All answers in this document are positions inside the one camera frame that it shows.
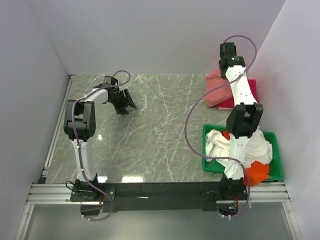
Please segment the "salmon pink t shirt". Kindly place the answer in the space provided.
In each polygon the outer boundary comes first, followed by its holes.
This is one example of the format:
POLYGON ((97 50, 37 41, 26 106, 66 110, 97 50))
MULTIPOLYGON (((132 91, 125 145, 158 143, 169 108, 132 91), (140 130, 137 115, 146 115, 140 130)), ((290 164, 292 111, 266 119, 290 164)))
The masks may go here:
MULTIPOLYGON (((221 78, 221 72, 219 68, 209 73, 205 77, 205 80, 206 80, 206 87, 205 87, 206 92, 228 83, 228 80, 221 78)), ((218 108, 233 109, 235 106, 232 90, 229 85, 223 86, 207 94, 204 97, 204 102, 208 108, 218 107, 218 108)))

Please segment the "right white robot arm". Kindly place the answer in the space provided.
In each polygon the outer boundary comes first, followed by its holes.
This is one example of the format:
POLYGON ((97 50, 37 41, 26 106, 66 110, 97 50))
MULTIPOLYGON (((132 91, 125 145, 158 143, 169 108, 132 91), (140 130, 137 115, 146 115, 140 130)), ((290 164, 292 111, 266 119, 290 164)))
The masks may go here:
POLYGON ((233 42, 220 44, 219 69, 223 79, 228 80, 234 101, 234 108, 226 121, 229 133, 229 156, 220 181, 219 193, 226 200, 247 192, 243 166, 250 138, 257 130, 264 108, 255 99, 247 78, 246 64, 237 56, 233 42))

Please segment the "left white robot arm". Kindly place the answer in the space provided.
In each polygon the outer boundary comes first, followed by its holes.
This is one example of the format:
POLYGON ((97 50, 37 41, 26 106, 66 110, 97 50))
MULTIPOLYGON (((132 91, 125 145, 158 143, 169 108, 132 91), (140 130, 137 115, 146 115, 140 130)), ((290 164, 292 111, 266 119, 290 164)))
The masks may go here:
POLYGON ((79 99, 65 104, 63 131, 71 140, 77 165, 77 177, 71 189, 73 198, 94 201, 104 197, 93 164, 92 140, 96 133, 96 107, 111 104, 118 115, 128 115, 127 107, 136 109, 128 89, 115 75, 106 75, 103 83, 96 85, 79 99))

